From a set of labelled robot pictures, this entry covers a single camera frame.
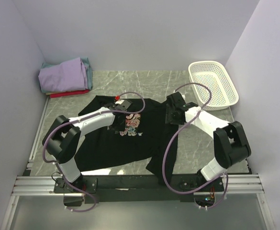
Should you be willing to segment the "black floral print t shirt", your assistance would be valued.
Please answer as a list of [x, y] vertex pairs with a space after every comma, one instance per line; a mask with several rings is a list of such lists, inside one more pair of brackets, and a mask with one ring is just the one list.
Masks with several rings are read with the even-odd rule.
[[131, 111], [143, 111], [125, 115], [119, 131], [102, 127], [88, 133], [75, 155], [76, 164], [83, 172], [150, 159], [146, 169], [164, 185], [163, 176], [171, 180], [178, 148], [178, 140], [174, 139], [167, 151], [165, 169], [162, 169], [167, 145], [179, 128], [166, 123], [169, 100], [161, 103], [149, 98], [130, 101]]

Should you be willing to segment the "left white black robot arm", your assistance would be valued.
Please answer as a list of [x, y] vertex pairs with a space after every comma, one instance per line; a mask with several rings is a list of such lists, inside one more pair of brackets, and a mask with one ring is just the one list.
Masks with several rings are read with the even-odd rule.
[[55, 158], [59, 169], [74, 187], [84, 188], [83, 176], [75, 162], [80, 138], [102, 127], [123, 131], [125, 112], [130, 112], [131, 105], [128, 99], [118, 100], [82, 116], [66, 118], [61, 115], [55, 119], [43, 139], [43, 146]]

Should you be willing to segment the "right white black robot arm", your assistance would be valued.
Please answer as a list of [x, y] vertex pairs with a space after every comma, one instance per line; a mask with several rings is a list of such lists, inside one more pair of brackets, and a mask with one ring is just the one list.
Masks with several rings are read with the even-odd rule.
[[166, 123], [185, 125], [188, 122], [213, 139], [214, 157], [197, 172], [200, 182], [207, 182], [251, 155], [244, 128], [238, 121], [228, 122], [202, 110], [195, 103], [186, 103], [180, 92], [167, 96]]

